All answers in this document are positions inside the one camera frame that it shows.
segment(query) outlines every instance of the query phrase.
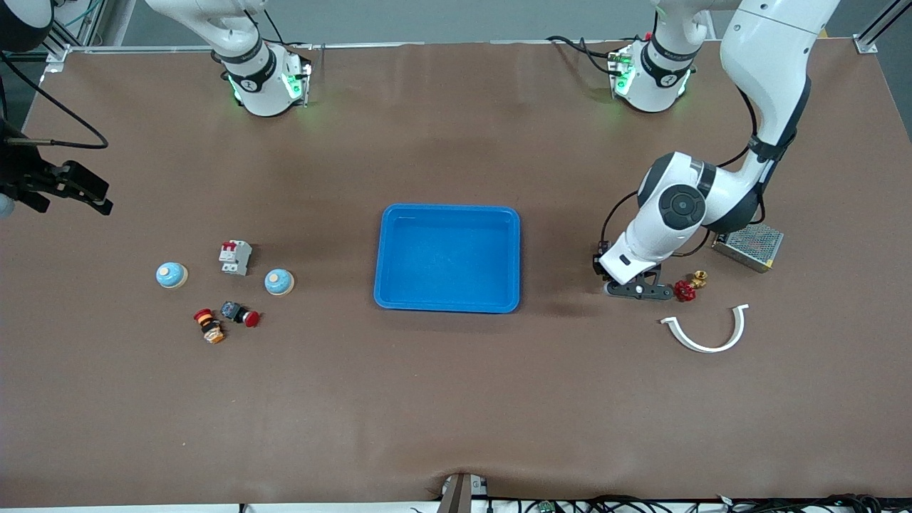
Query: blue tray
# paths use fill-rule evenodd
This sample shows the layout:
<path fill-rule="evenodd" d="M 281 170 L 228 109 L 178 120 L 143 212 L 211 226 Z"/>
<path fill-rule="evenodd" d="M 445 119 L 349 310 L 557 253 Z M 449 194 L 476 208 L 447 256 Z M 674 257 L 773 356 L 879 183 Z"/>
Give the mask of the blue tray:
<path fill-rule="evenodd" d="M 505 206 L 392 204 L 374 300 L 385 309 L 509 313 L 519 305 L 519 215 Z"/>

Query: blue ball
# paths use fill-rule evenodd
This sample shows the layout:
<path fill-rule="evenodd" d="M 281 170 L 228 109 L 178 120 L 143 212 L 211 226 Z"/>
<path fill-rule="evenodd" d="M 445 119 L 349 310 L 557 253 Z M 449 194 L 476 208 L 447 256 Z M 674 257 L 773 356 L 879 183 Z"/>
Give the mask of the blue ball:
<path fill-rule="evenodd" d="M 266 292 L 273 296 L 284 296 L 295 287 L 295 277 L 284 269 L 273 269 L 266 273 L 263 284 L 266 286 Z"/>
<path fill-rule="evenodd" d="M 187 267 L 177 262 L 165 262 L 155 271 L 155 279 L 165 288 L 177 288 L 187 281 Z"/>

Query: white curved handle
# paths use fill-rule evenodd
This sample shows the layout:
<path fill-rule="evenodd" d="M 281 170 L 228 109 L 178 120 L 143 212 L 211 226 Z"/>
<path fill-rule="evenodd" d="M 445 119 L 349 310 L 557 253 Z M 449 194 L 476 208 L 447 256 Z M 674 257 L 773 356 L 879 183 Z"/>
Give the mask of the white curved handle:
<path fill-rule="evenodd" d="M 738 343 L 738 340 L 741 339 L 741 335 L 744 334 L 744 310 L 748 308 L 747 305 L 740 305 L 731 309 L 735 314 L 735 331 L 731 334 L 731 338 L 725 345 L 719 346 L 718 348 L 708 348 L 705 346 L 699 345 L 697 342 L 690 339 L 687 334 L 681 329 L 680 324 L 678 323 L 677 317 L 666 317 L 660 322 L 662 324 L 668 324 L 668 328 L 671 330 L 671 333 L 678 339 L 678 342 L 684 344 L 684 347 L 694 350 L 696 352 L 723 352 L 731 349 L 735 344 Z"/>

